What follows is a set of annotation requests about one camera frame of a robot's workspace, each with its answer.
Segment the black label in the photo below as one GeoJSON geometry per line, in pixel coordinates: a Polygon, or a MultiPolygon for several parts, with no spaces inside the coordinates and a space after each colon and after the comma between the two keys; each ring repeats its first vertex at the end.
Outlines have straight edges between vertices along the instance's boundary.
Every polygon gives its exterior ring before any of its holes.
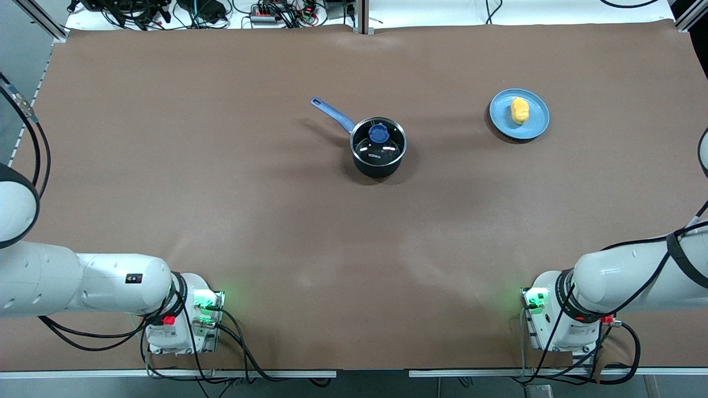
{"type": "Polygon", "coordinates": [[[129,273],[125,276],[126,283],[142,283],[141,273],[129,273]]]}

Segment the brown tabletop surface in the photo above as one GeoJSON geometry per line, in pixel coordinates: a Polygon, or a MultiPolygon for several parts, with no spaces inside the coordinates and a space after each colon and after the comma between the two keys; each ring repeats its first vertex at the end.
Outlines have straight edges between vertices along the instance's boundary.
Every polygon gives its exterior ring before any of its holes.
{"type": "MultiPolygon", "coordinates": [[[[707,104],[690,37],[671,21],[74,31],[36,107],[53,165],[28,239],[198,273],[227,292],[264,368],[518,367],[521,287],[679,228],[706,199],[707,104]],[[486,117],[513,87],[551,113],[524,144],[486,117]],[[354,121],[400,123],[400,169],[362,176],[312,96],[354,121]]],[[[26,175],[31,150],[23,140],[26,175]]],[[[707,315],[622,318],[643,366],[706,366],[707,315]]],[[[55,319],[131,329],[125,314],[55,319]]],[[[2,319],[0,336],[2,370],[142,367],[137,342],[84,353],[37,319],[2,319]]],[[[238,368],[233,354],[202,361],[238,368]]]]}

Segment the blue plate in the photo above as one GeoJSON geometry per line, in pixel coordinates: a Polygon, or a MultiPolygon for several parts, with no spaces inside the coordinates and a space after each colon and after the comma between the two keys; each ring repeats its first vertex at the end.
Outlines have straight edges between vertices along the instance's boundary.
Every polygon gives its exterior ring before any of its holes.
{"type": "Polygon", "coordinates": [[[524,89],[508,89],[500,92],[489,104],[489,116],[492,123],[504,135],[516,140],[530,140],[546,131],[551,121],[551,114],[543,100],[524,89]],[[511,101],[514,98],[524,98],[529,103],[529,119],[518,125],[511,118],[511,101]]]}

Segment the pot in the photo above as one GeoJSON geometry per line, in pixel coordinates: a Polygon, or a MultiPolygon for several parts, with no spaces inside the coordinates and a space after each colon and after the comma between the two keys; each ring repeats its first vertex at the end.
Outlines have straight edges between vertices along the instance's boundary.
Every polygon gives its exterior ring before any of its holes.
{"type": "Polygon", "coordinates": [[[342,112],[314,97],[310,103],[336,120],[349,134],[354,165],[372,178],[388,177],[396,171],[406,153],[408,140],[403,128],[389,118],[368,118],[354,123],[342,112]]]}

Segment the yellow object on plate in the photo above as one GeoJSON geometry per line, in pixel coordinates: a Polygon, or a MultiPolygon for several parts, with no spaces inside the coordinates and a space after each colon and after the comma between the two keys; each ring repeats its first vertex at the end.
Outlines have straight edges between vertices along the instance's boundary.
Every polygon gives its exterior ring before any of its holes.
{"type": "Polygon", "coordinates": [[[516,97],[511,101],[511,118],[518,125],[529,120],[529,103],[524,98],[516,97]]]}

